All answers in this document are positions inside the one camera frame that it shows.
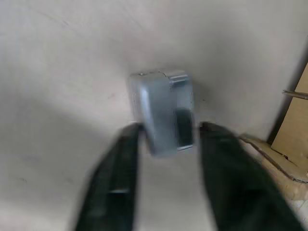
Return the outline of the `brown cardboard box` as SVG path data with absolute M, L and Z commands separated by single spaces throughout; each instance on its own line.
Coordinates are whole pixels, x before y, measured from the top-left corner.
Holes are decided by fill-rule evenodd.
M 308 61 L 294 91 L 308 93 Z M 308 184 L 308 100 L 289 98 L 288 110 L 271 144 L 249 137 L 242 140 L 287 178 Z

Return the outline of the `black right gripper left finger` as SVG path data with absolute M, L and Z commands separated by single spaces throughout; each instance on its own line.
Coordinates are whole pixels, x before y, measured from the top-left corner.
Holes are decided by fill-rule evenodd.
M 78 215 L 78 231 L 133 231 L 140 123 L 124 127 L 94 169 Z

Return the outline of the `grey metal box part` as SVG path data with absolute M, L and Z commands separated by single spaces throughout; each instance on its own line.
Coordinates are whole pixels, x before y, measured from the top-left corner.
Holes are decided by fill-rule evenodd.
M 194 145 L 193 87 L 183 70 L 152 70 L 129 76 L 134 117 L 143 125 L 153 156 Z

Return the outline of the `thin metal rod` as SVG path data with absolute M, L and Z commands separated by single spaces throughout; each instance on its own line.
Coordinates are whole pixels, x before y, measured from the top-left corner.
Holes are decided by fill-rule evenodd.
M 289 96 L 289 97 L 308 100 L 308 93 L 289 91 L 289 90 L 283 90 L 282 93 Z

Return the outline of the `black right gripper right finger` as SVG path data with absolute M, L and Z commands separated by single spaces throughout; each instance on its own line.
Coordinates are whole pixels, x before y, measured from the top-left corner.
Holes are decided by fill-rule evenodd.
M 199 127 L 203 184 L 218 231 L 305 231 L 269 173 L 228 129 Z

